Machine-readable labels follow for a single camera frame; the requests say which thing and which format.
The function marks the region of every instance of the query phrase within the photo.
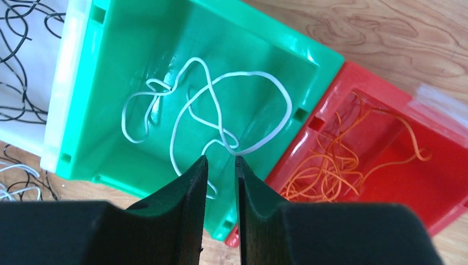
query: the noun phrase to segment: plastic bin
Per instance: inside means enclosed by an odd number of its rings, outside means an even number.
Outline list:
[[[19,5],[15,7],[15,10],[20,14],[24,14],[29,10],[27,7],[31,3],[11,2],[7,1],[11,6]],[[49,0],[45,1],[50,8],[53,8],[57,12],[65,12],[67,10],[68,0]],[[43,6],[37,6],[45,12],[52,13],[50,10]],[[7,5],[0,2],[0,17],[4,17]],[[14,12],[9,12],[10,17],[15,17]],[[47,111],[51,98],[52,84],[54,81],[54,73],[56,68],[58,49],[60,46],[60,39],[49,33],[44,26],[44,19],[46,14],[41,13],[38,10],[32,11],[26,15],[24,19],[28,24],[27,37],[31,40],[25,40],[21,48],[18,50],[17,57],[22,62],[25,72],[27,74],[28,85],[27,95],[31,102],[38,108]],[[20,19],[10,19],[9,22],[12,28],[19,34],[25,32],[24,24]],[[51,29],[60,33],[62,31],[63,24],[53,19],[50,20],[49,26]],[[0,19],[0,28],[2,33],[10,43],[12,49],[18,45],[21,37],[15,35],[6,23],[6,20]],[[10,52],[5,47],[3,40],[0,38],[0,57],[5,58]],[[10,66],[18,73],[21,79],[24,81],[23,74],[21,72],[19,64],[15,59],[8,60]],[[0,82],[10,84],[18,89],[22,86],[17,80],[15,74],[8,69],[4,63],[0,63]],[[5,87],[0,84],[0,105],[21,108],[22,107],[22,95],[13,92],[12,89]],[[20,114],[17,110],[0,109],[1,113],[10,116],[17,116]],[[24,120],[39,121],[33,113],[25,113],[22,117]],[[23,150],[31,152],[35,155],[40,156],[42,154],[42,147],[44,144],[46,126],[44,124],[29,124],[22,123],[19,121],[0,121],[0,141],[12,144]]]
[[[169,140],[185,92],[206,85],[203,69],[193,66],[179,93],[162,98],[151,114],[150,135],[141,144],[124,138],[120,124],[127,98],[148,91],[145,81],[174,82],[191,57],[200,57],[213,77],[232,71],[265,71],[288,90],[292,116],[268,144],[246,156],[265,179],[294,139],[343,63],[340,54],[237,1],[94,0],[79,61],[63,140],[46,143],[42,165],[67,179],[103,183],[145,197],[177,175],[169,160]],[[241,148],[268,134],[285,112],[284,98],[261,78],[240,77],[215,86],[225,126],[240,137]],[[143,136],[143,116],[151,98],[135,100],[127,118],[130,134]],[[194,111],[215,121],[211,97]],[[218,132],[183,116],[174,153],[182,171]],[[209,178],[219,197],[206,204],[205,228],[224,240],[237,222],[234,157],[222,147],[206,153]]]
[[[353,92],[359,93],[366,105],[391,110],[405,118],[419,147],[427,148],[432,158],[427,162],[413,160],[376,170],[362,185],[360,196],[343,190],[337,201],[401,203],[422,219],[432,236],[437,234],[468,209],[468,131],[453,119],[418,104],[409,94],[352,62],[343,65],[266,183],[281,192],[294,169],[310,155],[309,149],[320,148],[316,141],[318,133],[337,129],[335,112],[340,116],[352,116],[359,111],[360,105],[356,104]],[[344,128],[349,126],[346,123],[343,120]],[[410,134],[404,125],[390,115],[379,113],[371,113],[346,134],[343,142],[359,156],[358,170],[363,173],[382,163],[403,161],[414,154]],[[353,176],[347,177],[351,183],[354,181]],[[238,246],[237,229],[231,232],[225,244]]]

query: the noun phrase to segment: white string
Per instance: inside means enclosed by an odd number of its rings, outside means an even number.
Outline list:
[[[194,58],[191,58],[190,60],[188,60],[187,63],[185,63],[184,67],[182,67],[182,69],[179,71],[179,73],[177,74],[176,79],[175,79],[174,87],[171,87],[170,85],[164,83],[163,81],[161,81],[159,79],[151,78],[151,79],[148,79],[146,81],[146,85],[152,90],[152,92],[137,92],[137,93],[132,94],[127,99],[127,101],[125,102],[124,108],[122,110],[121,127],[122,127],[122,132],[123,132],[124,136],[130,142],[133,142],[135,144],[139,144],[141,142],[144,142],[144,140],[149,136],[149,122],[148,121],[149,121],[149,116],[150,116],[151,110],[153,108],[153,105],[156,103],[158,97],[170,95],[170,94],[174,93],[177,90],[178,85],[179,85],[179,80],[180,80],[182,74],[187,70],[187,68],[193,62],[198,62],[203,66],[203,68],[205,70],[206,80],[207,80],[208,84],[205,87],[203,87],[201,90],[199,90],[193,96],[193,98],[190,98],[189,91],[187,91],[187,95],[186,95],[187,96],[187,103],[180,110],[180,112],[179,112],[179,114],[178,114],[178,116],[177,116],[177,118],[175,120],[175,123],[174,123],[174,128],[172,130],[172,136],[171,136],[171,143],[169,144],[169,156],[171,158],[171,163],[172,163],[172,166],[174,168],[174,171],[176,172],[176,174],[178,176],[181,176],[182,173],[181,173],[179,167],[177,166],[176,159],[174,157],[174,142],[175,142],[175,139],[176,139],[177,129],[178,129],[178,126],[179,126],[179,123],[180,123],[180,119],[181,119],[182,115],[185,113],[185,111],[187,109],[189,110],[189,113],[192,116],[192,118],[194,118],[196,121],[198,121],[198,122],[200,122],[202,124],[205,124],[205,125],[207,125],[207,126],[209,126],[211,128],[217,129],[219,131],[219,134],[220,134],[221,141],[218,140],[218,139],[213,139],[213,140],[209,141],[205,145],[205,147],[203,148],[201,154],[204,155],[206,150],[208,149],[208,147],[210,147],[212,144],[216,143],[216,144],[220,144],[220,145],[224,146],[226,148],[226,150],[230,154],[232,154],[234,156],[243,156],[243,155],[246,155],[248,153],[254,152],[255,150],[259,149],[260,147],[262,147],[263,145],[268,143],[272,138],[274,138],[281,131],[281,129],[283,129],[283,127],[286,125],[289,118],[291,117],[291,113],[293,111],[293,109],[292,109],[293,104],[292,104],[291,98],[290,98],[286,88],[283,86],[283,84],[281,84],[281,82],[278,79],[276,79],[274,76],[270,75],[269,73],[265,73],[265,72],[261,72],[261,71],[231,72],[231,73],[226,73],[224,75],[221,75],[220,77],[216,78],[215,80],[212,80],[210,71],[209,71],[208,66],[206,65],[205,61],[203,61],[202,59],[200,59],[198,57],[194,57]],[[216,93],[215,93],[214,88],[213,88],[213,85],[217,84],[221,80],[223,80],[225,78],[228,78],[228,77],[236,77],[236,76],[261,76],[261,77],[264,77],[266,79],[269,79],[270,81],[272,81],[276,85],[276,87],[281,92],[281,94],[283,95],[283,97],[284,97],[284,99],[286,101],[286,113],[285,113],[284,117],[282,118],[281,122],[278,124],[278,126],[272,132],[270,132],[265,138],[261,139],[256,144],[254,144],[254,145],[250,146],[249,148],[246,148],[246,149],[244,149],[242,151],[234,151],[233,150],[235,148],[238,148],[240,143],[239,143],[238,138],[235,137],[233,133],[231,133],[230,131],[226,130],[223,127],[221,107],[220,107],[219,101],[217,99]],[[160,86],[165,88],[167,91],[165,91],[165,92],[156,92],[155,87],[153,87],[151,85],[152,83],[159,84]],[[210,122],[196,116],[193,113],[193,110],[192,110],[191,105],[193,104],[193,102],[195,100],[197,100],[207,90],[210,92],[211,97],[213,99],[213,102],[215,103],[215,108],[216,108],[216,111],[217,111],[217,114],[218,114],[218,123],[217,123],[217,125],[215,125],[213,123],[210,123]],[[145,113],[145,117],[144,117],[145,118],[145,136],[141,140],[133,139],[128,134],[127,129],[126,129],[126,111],[127,111],[127,108],[128,108],[128,105],[129,105],[130,101],[134,97],[137,97],[137,96],[153,96],[153,100],[151,101],[151,104],[150,104],[150,106],[148,107],[148,109],[146,110],[146,113]],[[234,139],[234,141],[235,141],[234,145],[229,145],[228,144],[228,142],[226,140],[226,134],[229,137]],[[215,195],[217,195],[216,187],[210,181],[208,181],[208,185],[215,191]],[[207,195],[206,197],[209,198],[209,199],[215,199],[215,197],[212,197],[210,195]]]
[[[22,169],[22,170],[32,174],[35,178],[39,178],[39,176],[40,176],[38,171],[36,171],[35,169],[33,169],[32,167],[30,167],[28,165],[11,164],[11,163],[3,162],[3,161],[0,161],[0,165],[6,166],[4,168],[0,168],[0,173],[2,173],[4,171],[7,171],[9,169],[12,169],[12,168],[18,168],[18,169]],[[38,191],[38,196],[37,196],[36,200],[40,200],[40,198],[41,198],[41,189],[39,187],[26,187],[26,188],[23,188],[23,189],[16,190],[14,192],[8,192],[7,187],[5,185],[3,185],[2,183],[0,183],[0,188],[1,188],[0,189],[0,194],[3,194],[3,195],[0,195],[0,200],[4,199],[4,198],[8,198],[8,200],[10,200],[11,202],[15,202],[16,199],[13,197],[13,195],[16,195],[16,194],[19,194],[19,193],[22,193],[22,192],[27,192],[27,191],[33,190],[33,189]]]

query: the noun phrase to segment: wooden table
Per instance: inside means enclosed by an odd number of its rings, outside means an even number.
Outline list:
[[[249,0],[256,8],[342,53],[406,91],[425,83],[468,102],[468,2],[465,0]],[[14,155],[39,168],[38,158]],[[21,172],[0,175],[8,185]],[[52,177],[61,199],[136,198],[111,188]],[[468,264],[468,215],[434,238],[447,264]],[[204,236],[200,264],[239,264],[238,249]]]

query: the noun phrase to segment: wood grain surface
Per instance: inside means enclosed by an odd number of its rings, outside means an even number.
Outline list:
[[[405,91],[425,83],[468,103],[467,0],[247,2]],[[39,168],[37,157],[23,151],[13,155]],[[17,170],[0,174],[5,185],[24,178]],[[106,199],[123,208],[136,200],[102,185],[67,182],[55,176],[52,183],[61,199]],[[464,215],[434,238],[447,264],[468,264],[467,231],[468,215]],[[239,264],[238,249],[228,248],[206,233],[203,247],[200,264]]]

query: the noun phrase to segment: orange string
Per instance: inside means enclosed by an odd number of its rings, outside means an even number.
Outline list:
[[[426,149],[419,148],[414,131],[404,118],[388,110],[378,108],[369,108],[365,111],[363,98],[357,93],[354,94],[360,104],[358,117],[347,129],[343,130],[343,119],[338,112],[335,113],[338,121],[338,135],[329,136],[323,132],[319,133],[317,136],[317,145],[321,152],[310,150],[311,155],[306,157],[295,168],[289,180],[283,185],[281,189],[281,195],[283,197],[288,200],[305,198],[313,202],[335,202],[342,193],[343,185],[348,187],[346,190],[352,190],[356,195],[359,195],[358,188],[364,184],[372,173],[383,167],[403,165],[410,163],[414,159],[419,159],[421,161],[429,161],[431,159],[432,155],[428,150],[428,156],[424,157],[421,155]],[[391,115],[406,127],[411,137],[414,155],[404,161],[382,163],[369,170],[366,174],[362,174],[356,171],[359,167],[358,155],[343,143],[343,137],[372,112]],[[328,145],[326,146],[320,138],[328,141]],[[320,166],[306,166],[314,162],[315,164],[319,163]],[[354,185],[347,180],[347,178],[352,175],[358,177]],[[304,183],[305,179],[310,179],[312,182],[308,182],[307,186],[298,183],[301,181]]]

